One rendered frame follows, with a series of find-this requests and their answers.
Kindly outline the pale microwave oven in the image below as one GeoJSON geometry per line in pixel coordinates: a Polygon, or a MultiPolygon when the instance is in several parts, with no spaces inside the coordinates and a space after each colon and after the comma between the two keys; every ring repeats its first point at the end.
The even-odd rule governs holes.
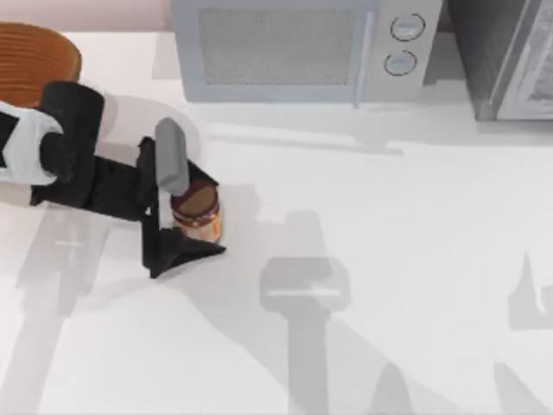
{"type": "Polygon", "coordinates": [[[363,91],[364,103],[402,102],[420,93],[435,38],[443,0],[372,0],[375,4],[370,50],[363,91]],[[424,32],[414,41],[398,41],[391,35],[391,23],[398,16],[419,14],[426,22],[424,32]],[[417,57],[416,68],[402,77],[390,76],[385,58],[408,50],[417,57]]]}

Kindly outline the grey cabinet door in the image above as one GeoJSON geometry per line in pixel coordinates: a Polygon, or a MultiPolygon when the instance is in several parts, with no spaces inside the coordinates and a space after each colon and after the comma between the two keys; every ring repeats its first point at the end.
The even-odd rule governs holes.
{"type": "Polygon", "coordinates": [[[505,70],[498,120],[553,120],[553,0],[528,0],[505,70]]]}

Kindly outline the brown wooden basket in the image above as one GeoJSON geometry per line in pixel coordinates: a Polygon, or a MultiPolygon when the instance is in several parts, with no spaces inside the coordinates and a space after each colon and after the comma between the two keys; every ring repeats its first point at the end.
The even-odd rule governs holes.
{"type": "Polygon", "coordinates": [[[0,21],[0,101],[35,106],[48,82],[77,81],[81,66],[81,52],[61,33],[0,21]]]}

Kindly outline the brown-lidded orange jar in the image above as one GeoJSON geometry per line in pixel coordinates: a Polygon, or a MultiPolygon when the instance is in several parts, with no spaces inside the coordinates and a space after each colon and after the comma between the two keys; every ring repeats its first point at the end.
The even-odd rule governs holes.
{"type": "Polygon", "coordinates": [[[194,180],[179,196],[170,196],[174,224],[190,238],[217,243],[222,233],[219,193],[214,184],[194,180]]]}

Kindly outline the microwave knob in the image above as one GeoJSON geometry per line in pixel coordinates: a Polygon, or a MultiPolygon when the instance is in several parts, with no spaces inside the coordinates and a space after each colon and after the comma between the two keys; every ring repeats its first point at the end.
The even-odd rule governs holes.
{"type": "Polygon", "coordinates": [[[411,73],[417,65],[417,57],[408,50],[389,54],[384,61],[385,71],[393,77],[402,77],[411,73]]]}
{"type": "Polygon", "coordinates": [[[398,16],[391,23],[391,35],[399,42],[411,42],[425,30],[426,22],[417,13],[398,16]]]}

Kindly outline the microwave door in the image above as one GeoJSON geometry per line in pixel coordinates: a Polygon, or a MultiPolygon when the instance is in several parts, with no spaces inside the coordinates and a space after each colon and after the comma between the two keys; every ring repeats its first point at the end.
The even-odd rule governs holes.
{"type": "Polygon", "coordinates": [[[361,101],[372,0],[170,0],[194,103],[361,101]]]}

